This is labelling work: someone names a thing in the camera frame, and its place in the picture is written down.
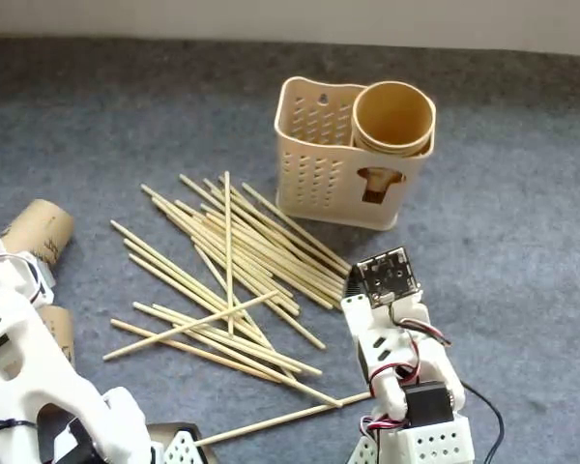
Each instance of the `red wire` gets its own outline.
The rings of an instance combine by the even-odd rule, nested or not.
[[[413,351],[415,352],[415,356],[417,357],[417,364],[412,365],[408,362],[391,362],[389,364],[381,365],[380,367],[378,367],[376,370],[374,370],[371,373],[371,375],[369,376],[369,379],[367,380],[367,383],[369,385],[369,392],[371,393],[372,396],[374,396],[374,388],[371,384],[374,380],[374,377],[376,377],[378,374],[380,374],[381,372],[383,372],[387,369],[396,369],[398,367],[410,367],[412,369],[410,374],[407,377],[404,377],[403,379],[401,379],[401,382],[404,384],[412,382],[419,375],[419,370],[420,370],[420,366],[421,366],[421,359],[419,356],[419,346],[417,345],[417,342],[413,339],[413,336],[408,332],[407,332],[407,334],[408,334],[408,336],[410,336],[410,344],[413,347]]]

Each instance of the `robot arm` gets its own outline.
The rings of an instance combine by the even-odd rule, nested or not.
[[[376,407],[362,420],[367,432],[349,462],[370,462],[365,455],[381,464],[473,462],[468,420],[459,414],[464,388],[404,248],[358,263],[351,278],[355,295],[341,306]]]
[[[150,464],[144,415],[129,392],[101,396],[73,370],[45,327],[35,306],[52,299],[35,258],[6,253],[0,241],[0,464],[40,463],[34,422],[50,402],[77,417],[58,441],[54,462]],[[13,359],[20,361],[15,373],[6,368]],[[97,460],[80,460],[82,440]]]

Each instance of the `cup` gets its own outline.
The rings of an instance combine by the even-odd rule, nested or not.
[[[353,106],[355,145],[370,152],[399,157],[417,155],[429,145],[435,123],[432,100],[404,82],[370,85],[357,96]]]

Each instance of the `pile of chopsticks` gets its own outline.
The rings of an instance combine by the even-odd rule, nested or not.
[[[265,304],[299,335],[317,348],[325,349],[325,344],[297,320],[301,308],[289,288],[303,293],[326,309],[339,308],[350,265],[256,190],[243,184],[255,203],[280,219],[281,223],[263,213],[232,187],[229,173],[220,177],[222,182],[219,186],[205,179],[204,185],[208,191],[184,175],[180,179],[206,201],[200,211],[180,200],[169,201],[146,185],[141,187],[154,205],[190,237],[196,253],[225,291],[225,298],[129,229],[111,221],[125,237],[125,245],[133,262],[208,309],[212,315],[195,319],[164,305],[135,302],[135,309],[166,321],[173,328],[164,333],[152,333],[112,319],[114,327],[144,338],[103,358],[108,361],[153,343],[164,343],[255,377],[293,387],[325,403],[341,406],[340,401],[296,379],[296,374],[321,375],[322,371],[276,351],[246,309],[258,303]],[[225,270],[225,276],[218,267]],[[239,281],[254,298],[241,303],[233,291],[234,281]],[[227,327],[211,325],[221,319],[227,322]],[[225,356],[170,339],[174,334],[185,334]]]

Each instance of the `stacked paper cups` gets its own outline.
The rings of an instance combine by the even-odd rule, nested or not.
[[[385,81],[366,87],[355,100],[352,130],[355,146],[392,157],[411,158],[429,149],[436,126],[436,107],[421,90],[404,82]],[[364,201],[379,203],[404,174],[367,168]]]

